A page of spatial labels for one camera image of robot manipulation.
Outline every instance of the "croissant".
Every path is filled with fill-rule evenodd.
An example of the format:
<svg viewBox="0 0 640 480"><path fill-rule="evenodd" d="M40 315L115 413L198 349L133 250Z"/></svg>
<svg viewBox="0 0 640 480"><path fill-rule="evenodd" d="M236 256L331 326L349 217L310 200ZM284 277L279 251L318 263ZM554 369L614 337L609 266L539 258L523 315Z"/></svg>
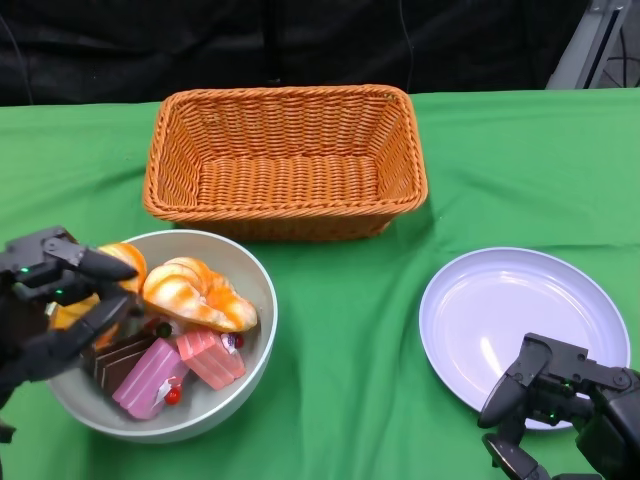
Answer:
<svg viewBox="0 0 640 480"><path fill-rule="evenodd" d="M226 277L194 258L174 258L153 269L142 296L184 320L221 332L248 330L258 321L253 305L235 292Z"/></svg>
<svg viewBox="0 0 640 480"><path fill-rule="evenodd" d="M142 285L144 284L145 277L147 275L147 262L140 251L128 243L114 243L100 247L98 250L116 257L123 262L128 263L138 271L138 276L130 280L120 282L123 288L132 292L140 292ZM94 305L99 302L97 295L92 295L85 300L68 305L66 307L58 307L51 321L53 328L69 328L78 318L87 313ZM111 338L118 330L118 326L114 325L107 331L102 337L96 341L95 347L101 348L107 345Z"/></svg>

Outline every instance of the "gray bowl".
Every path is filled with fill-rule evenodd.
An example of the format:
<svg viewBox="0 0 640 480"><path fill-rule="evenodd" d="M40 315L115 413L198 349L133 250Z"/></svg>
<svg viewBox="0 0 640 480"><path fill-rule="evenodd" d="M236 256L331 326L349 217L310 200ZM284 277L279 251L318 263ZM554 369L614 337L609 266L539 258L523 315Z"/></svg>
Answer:
<svg viewBox="0 0 640 480"><path fill-rule="evenodd" d="M166 230L140 235L126 242L143 253L149 269L165 261L189 256L226 275L240 295L258 311L258 326L247 332L241 353L247 373L230 386L215 391L191 372L179 405L165 408L148 421L131 418L106 398L84 371L70 370L49 381L64 408L78 421L99 432L141 443L169 443L199 435L228 418L262 377L278 323L278 304L271 279L260 262L231 240L196 230Z"/></svg>

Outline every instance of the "bowl rim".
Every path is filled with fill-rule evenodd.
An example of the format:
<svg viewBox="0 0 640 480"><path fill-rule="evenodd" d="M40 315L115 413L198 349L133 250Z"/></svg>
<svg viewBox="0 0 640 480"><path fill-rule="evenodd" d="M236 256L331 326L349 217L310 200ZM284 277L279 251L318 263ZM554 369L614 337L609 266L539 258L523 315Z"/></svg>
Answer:
<svg viewBox="0 0 640 480"><path fill-rule="evenodd" d="M215 233L203 232L203 231L200 231L200 230L189 230L189 229L158 230L156 232L150 232L150 233L144 233L142 235L137 235L137 236L131 237L131 238L127 239L127 240L123 240L122 242L123 243L129 243L129 242L133 242L135 240L140 240L142 238L147 238L147 237L153 237L153 236L156 236L156 235L178 234L178 233L191 233L191 234L195 234L195 235L202 235L202 236L205 236L205 237L215 238L216 240L221 240L221 241L223 241L225 243L228 243L229 245L231 245L233 247L236 247L237 249L239 249L240 251L245 253L247 256L249 256L249 258L255 262L255 264L258 266L258 268L260 269L260 271L264 275L265 279L267 280L267 284L269 285L269 292L271 293L271 300L273 301L273 324L272 324L272 327L271 327L271 332L269 333L269 338L267 339L267 345L266 345L264 351L262 352L262 355L260 356L260 359L256 363L256 367L253 369L253 372L251 372L249 374L249 376L244 379L244 381L243 381L242 385L240 386L240 388L238 388L238 390L236 390L224 402L220 403L215 408L209 410L208 412L200 415L197 418L191 419L191 420L186 421L186 422L179 423L177 425L173 425L171 427L159 428L157 430L147 430L147 431L142 431L142 432L131 431L130 432L130 431L126 431L126 430L120 430L118 428L105 427L104 425L100 425L98 423L95 423L92 420L89 420L88 418L86 418L84 415L81 415L78 412L76 412L74 409L72 409L69 406L69 404L67 402L65 402L60 397L58 392L56 392L55 386L52 385L52 383L55 382L55 380L56 380L55 378L47 381L47 385L49 387L49 390L51 390L51 392L53 393L53 396L56 397L56 399L58 400L58 402L60 402L60 404L64 407L64 409L68 413L70 413L76 420L78 420L79 422L83 423L84 425L86 425L89 428L92 428L92 429L97 430L97 431L102 432L102 433L106 433L108 435L114 435L116 437L155 437L155 436L164 436L164 435L168 435L168 434L171 434L171 433L174 433L174 432L178 432L178 431L184 430L185 428L189 428L189 427L191 427L193 425L196 425L196 424L202 422L203 420L206 420L207 418L211 417L212 415L215 415L220 410L222 410L224 407L226 407L228 404L233 402L242 393L242 391L245 388L247 388L249 385L252 384L254 378L258 374L260 374L260 372L262 370L261 367L265 364L265 362L267 361L267 359L269 357L269 354L271 353L271 349L273 347L273 342L274 342L275 335L276 335L276 329L277 329L277 326L278 326L278 300L277 300L277 297L276 297L275 288L273 287L273 282L271 281L271 277L269 277L269 274L267 273L266 269L263 267L262 263L260 263L260 261L249 250L244 248L242 245L234 242L233 240L230 240L230 239L228 239L226 237L223 237L223 236L220 236L220 235L216 235Z"/></svg>

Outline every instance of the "black backdrop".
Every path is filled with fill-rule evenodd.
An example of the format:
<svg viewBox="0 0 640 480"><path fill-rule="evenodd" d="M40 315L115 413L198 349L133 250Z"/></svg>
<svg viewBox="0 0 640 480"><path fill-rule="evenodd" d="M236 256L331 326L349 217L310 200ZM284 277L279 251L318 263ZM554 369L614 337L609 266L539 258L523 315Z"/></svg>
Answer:
<svg viewBox="0 0 640 480"><path fill-rule="evenodd" d="M587 0L403 3L414 93L544 88ZM404 89L399 12L398 0L0 2L36 104L161 100L276 79ZM0 25L0 105L26 104L9 38Z"/></svg>

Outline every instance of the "chocolate cake slice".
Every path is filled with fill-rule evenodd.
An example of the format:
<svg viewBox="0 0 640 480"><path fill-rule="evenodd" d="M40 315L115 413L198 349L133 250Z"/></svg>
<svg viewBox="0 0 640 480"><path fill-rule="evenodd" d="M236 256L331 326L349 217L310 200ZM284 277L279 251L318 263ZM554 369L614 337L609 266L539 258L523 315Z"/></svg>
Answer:
<svg viewBox="0 0 640 480"><path fill-rule="evenodd" d="M91 352L87 356L87 372L112 396L155 340L154 335L140 332Z"/></svg>

